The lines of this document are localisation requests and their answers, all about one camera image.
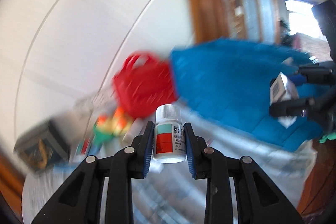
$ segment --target white wall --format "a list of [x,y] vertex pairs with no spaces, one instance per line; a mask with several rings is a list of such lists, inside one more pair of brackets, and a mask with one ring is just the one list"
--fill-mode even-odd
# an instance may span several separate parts
[[[1,146],[109,85],[133,51],[192,41],[188,0],[0,0]],[[70,116],[68,139],[86,126]]]

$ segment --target bright window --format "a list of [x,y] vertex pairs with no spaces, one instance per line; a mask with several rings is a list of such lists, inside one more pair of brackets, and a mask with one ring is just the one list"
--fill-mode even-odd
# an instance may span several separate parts
[[313,5],[297,0],[287,0],[286,7],[289,11],[291,35],[299,32],[315,38],[323,36],[319,24],[311,11]]

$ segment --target white cylinder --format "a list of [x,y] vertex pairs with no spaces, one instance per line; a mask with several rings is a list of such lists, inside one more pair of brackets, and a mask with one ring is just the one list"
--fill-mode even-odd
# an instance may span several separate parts
[[162,105],[156,110],[154,160],[162,163],[184,161],[185,139],[181,110],[174,105]]

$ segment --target wooden floor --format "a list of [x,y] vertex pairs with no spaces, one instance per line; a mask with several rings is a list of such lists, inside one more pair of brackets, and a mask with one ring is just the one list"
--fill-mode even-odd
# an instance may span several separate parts
[[316,164],[297,207],[302,216],[320,212],[336,190],[336,140],[326,143],[314,141],[313,147],[318,152]]

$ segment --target white bottle cap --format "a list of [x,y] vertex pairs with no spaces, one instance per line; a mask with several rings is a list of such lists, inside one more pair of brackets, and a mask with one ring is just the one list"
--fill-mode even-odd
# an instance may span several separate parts
[[176,120],[182,124],[180,108],[175,105],[159,106],[156,110],[156,123],[160,123],[165,120]]

